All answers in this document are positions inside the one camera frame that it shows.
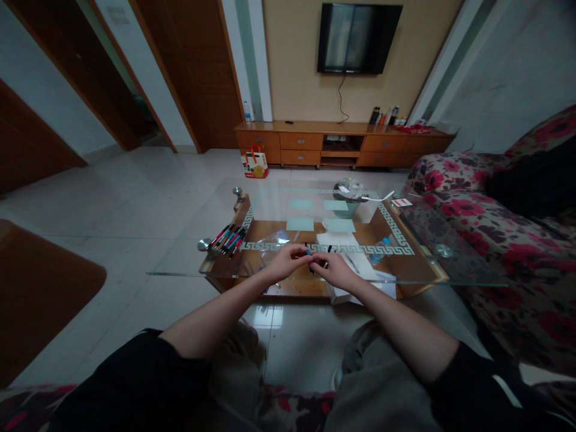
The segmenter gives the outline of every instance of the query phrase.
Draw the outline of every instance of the person's left hand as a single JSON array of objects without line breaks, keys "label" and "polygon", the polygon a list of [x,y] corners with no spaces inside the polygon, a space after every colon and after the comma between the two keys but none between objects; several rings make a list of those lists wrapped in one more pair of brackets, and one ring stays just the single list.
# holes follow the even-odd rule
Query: person's left hand
[{"label": "person's left hand", "polygon": [[262,269],[270,279],[271,285],[286,279],[298,267],[312,261],[311,255],[306,255],[308,248],[301,244],[282,246],[274,259]]}]

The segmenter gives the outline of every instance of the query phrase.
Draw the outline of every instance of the drawer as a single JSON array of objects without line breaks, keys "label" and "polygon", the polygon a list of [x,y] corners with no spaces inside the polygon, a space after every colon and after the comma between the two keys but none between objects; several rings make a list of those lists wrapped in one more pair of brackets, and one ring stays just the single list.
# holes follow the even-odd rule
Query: drawer
[{"label": "drawer", "polygon": [[452,138],[442,137],[409,137],[404,152],[406,153],[442,153],[450,145]]},{"label": "drawer", "polygon": [[356,166],[395,167],[400,153],[362,152]]},{"label": "drawer", "polygon": [[269,164],[282,163],[280,158],[280,137],[273,132],[243,132],[237,131],[238,146],[240,154],[245,154],[250,150],[252,144],[260,146],[260,149],[266,154],[266,160]]},{"label": "drawer", "polygon": [[284,165],[320,165],[320,151],[282,150]]},{"label": "drawer", "polygon": [[424,155],[420,153],[402,153],[398,157],[396,168],[412,168],[416,161],[422,156]]},{"label": "drawer", "polygon": [[281,133],[282,150],[322,150],[323,134]]},{"label": "drawer", "polygon": [[407,136],[368,135],[364,139],[362,151],[402,153],[408,138]]}]

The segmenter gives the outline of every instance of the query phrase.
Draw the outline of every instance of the hand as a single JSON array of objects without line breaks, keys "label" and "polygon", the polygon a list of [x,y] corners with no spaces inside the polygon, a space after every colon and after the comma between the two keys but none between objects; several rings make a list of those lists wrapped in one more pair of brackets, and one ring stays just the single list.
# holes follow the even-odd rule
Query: hand
[{"label": "hand", "polygon": [[306,255],[308,248],[301,244],[290,244],[282,246],[274,259],[270,261],[261,272],[264,272],[273,285],[286,279],[298,267],[312,261],[310,255]]},{"label": "hand", "polygon": [[[336,288],[351,293],[364,282],[364,279],[348,267],[340,254],[316,252],[312,255],[312,259],[310,268]],[[325,262],[328,263],[327,268],[323,267]]]}]

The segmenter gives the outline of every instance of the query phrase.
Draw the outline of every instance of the tv screen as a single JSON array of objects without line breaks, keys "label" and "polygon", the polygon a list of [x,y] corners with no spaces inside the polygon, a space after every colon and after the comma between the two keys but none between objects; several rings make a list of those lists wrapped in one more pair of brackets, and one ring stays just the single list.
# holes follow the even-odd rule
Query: tv screen
[{"label": "tv screen", "polygon": [[381,74],[402,6],[322,4],[318,72]]}]

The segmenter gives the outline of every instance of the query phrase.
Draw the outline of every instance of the black shirt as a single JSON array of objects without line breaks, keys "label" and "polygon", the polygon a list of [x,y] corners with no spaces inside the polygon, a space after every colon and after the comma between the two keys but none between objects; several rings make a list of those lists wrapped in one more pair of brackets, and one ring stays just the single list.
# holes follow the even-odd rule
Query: black shirt
[{"label": "black shirt", "polygon": [[[58,407],[49,431],[180,430],[208,397],[211,364],[181,358],[160,333],[147,329],[108,357]],[[434,418],[448,431],[576,430],[511,372],[460,343],[428,387]]]}]

